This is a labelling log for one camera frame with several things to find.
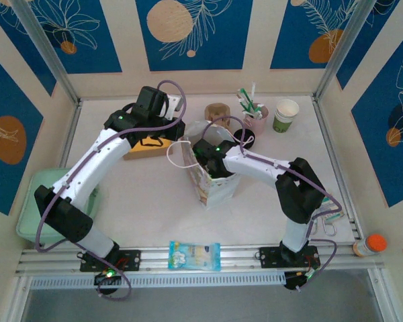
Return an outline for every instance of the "green paper cup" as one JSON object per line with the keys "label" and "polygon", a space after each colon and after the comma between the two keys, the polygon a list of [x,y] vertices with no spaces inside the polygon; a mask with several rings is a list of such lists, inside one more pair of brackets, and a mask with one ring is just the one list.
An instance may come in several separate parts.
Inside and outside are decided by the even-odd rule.
{"label": "green paper cup", "polygon": [[300,108],[295,101],[283,99],[276,106],[275,119],[273,120],[273,129],[278,133],[286,132],[292,121],[296,118]]}

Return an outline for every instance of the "bottle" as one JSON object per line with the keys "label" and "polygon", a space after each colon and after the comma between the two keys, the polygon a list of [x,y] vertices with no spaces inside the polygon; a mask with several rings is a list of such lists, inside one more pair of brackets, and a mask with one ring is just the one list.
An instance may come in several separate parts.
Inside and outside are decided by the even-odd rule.
{"label": "bottle", "polygon": [[378,233],[374,233],[363,240],[356,241],[352,247],[354,253],[360,257],[374,255],[386,250],[386,248],[386,239]]}

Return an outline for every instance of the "pink cup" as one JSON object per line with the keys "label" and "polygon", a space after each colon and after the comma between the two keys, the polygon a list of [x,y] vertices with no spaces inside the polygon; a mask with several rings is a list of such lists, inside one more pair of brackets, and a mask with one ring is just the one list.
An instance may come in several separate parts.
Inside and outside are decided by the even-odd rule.
{"label": "pink cup", "polygon": [[260,136],[264,132],[264,127],[266,125],[267,116],[269,116],[269,110],[266,106],[261,107],[262,119],[253,119],[249,115],[245,115],[243,123],[246,125],[245,128],[250,129],[254,132],[255,136]]}

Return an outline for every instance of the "blue snack bag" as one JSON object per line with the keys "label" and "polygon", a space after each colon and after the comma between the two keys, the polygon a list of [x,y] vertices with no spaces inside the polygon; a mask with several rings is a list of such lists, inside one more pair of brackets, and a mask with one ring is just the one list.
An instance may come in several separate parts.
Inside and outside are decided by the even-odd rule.
{"label": "blue snack bag", "polygon": [[221,270],[220,244],[170,242],[169,270]]}

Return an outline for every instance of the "orange bottle cap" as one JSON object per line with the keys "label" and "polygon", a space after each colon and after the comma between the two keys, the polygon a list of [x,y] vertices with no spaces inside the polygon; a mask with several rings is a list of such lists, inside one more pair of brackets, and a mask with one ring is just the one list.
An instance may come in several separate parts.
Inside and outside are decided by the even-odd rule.
{"label": "orange bottle cap", "polygon": [[383,250],[387,249],[386,239],[382,235],[379,235],[378,233],[370,235],[367,238],[367,245],[371,250],[375,252],[382,252]]}

